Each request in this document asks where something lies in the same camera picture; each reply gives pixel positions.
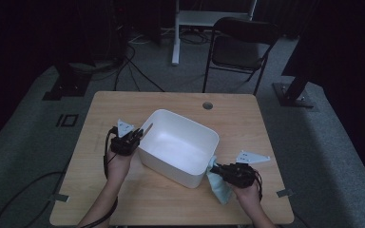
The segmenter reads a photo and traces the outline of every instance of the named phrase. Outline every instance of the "dark background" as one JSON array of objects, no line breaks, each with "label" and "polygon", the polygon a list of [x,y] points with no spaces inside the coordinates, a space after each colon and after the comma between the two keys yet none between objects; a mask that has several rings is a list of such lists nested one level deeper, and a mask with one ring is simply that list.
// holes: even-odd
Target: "dark background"
[{"label": "dark background", "polygon": [[[182,2],[182,9],[196,7],[196,1]],[[204,1],[203,10],[236,10],[246,4],[223,2]],[[167,0],[150,3],[0,0],[0,129],[48,67],[94,66],[94,60],[123,56],[123,44],[114,36],[120,24],[159,40],[160,27],[174,25],[175,6]],[[259,0],[254,20],[275,23],[291,38],[301,35],[282,74],[324,88],[365,164],[365,1]]]}]

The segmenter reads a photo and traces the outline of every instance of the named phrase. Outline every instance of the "light blue cloth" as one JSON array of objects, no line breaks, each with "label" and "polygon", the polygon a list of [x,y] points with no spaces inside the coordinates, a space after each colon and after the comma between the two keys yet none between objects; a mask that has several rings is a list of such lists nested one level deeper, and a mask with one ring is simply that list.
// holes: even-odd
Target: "light blue cloth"
[{"label": "light blue cloth", "polygon": [[218,174],[211,173],[210,170],[216,164],[216,156],[213,156],[206,168],[206,176],[209,179],[212,192],[218,198],[221,204],[226,204],[232,195],[232,189]]}]

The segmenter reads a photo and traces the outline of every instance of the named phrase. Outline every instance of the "forearm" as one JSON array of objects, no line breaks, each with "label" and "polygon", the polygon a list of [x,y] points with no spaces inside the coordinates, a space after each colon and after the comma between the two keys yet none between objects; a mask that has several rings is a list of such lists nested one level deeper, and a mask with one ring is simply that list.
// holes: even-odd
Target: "forearm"
[{"label": "forearm", "polygon": [[[123,180],[108,181],[101,191],[100,195],[94,201],[93,205],[90,207],[87,214],[79,222],[77,227],[83,227],[85,225],[88,225],[91,222],[101,219],[104,215],[106,215],[111,210],[111,207],[114,205],[122,184]],[[100,223],[96,227],[107,228],[108,226],[109,219]]]},{"label": "forearm", "polygon": [[253,221],[257,228],[276,228],[274,223],[268,218],[260,204],[257,205],[242,205],[245,214]]}]

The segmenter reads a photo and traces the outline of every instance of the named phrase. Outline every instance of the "wooden table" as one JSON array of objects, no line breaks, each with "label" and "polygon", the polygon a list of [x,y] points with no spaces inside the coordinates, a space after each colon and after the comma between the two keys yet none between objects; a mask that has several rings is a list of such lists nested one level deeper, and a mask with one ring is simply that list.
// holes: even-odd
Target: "wooden table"
[{"label": "wooden table", "polygon": [[[212,103],[206,110],[204,102]],[[294,220],[287,197],[277,191],[284,185],[268,134],[253,95],[212,93],[97,92],[87,113],[60,194],[68,202],[56,201],[53,225],[75,225],[95,201],[106,182],[103,171],[106,133],[118,119],[140,127],[157,109],[167,109],[215,130],[220,142],[218,163],[235,162],[241,150],[271,160],[252,164],[263,180],[262,206],[276,224]],[[221,205],[208,179],[198,188],[186,188],[142,165],[138,154],[119,195],[112,225],[216,225],[250,224],[236,197]]]}]

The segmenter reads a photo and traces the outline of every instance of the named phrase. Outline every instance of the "table leg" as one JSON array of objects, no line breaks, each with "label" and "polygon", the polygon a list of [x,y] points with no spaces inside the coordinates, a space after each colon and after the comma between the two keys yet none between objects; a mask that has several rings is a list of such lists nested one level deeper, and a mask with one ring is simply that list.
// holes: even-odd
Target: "table leg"
[{"label": "table leg", "polygon": [[180,0],[176,0],[176,22],[174,32],[174,48],[173,48],[173,60],[171,64],[177,66],[180,58]]}]

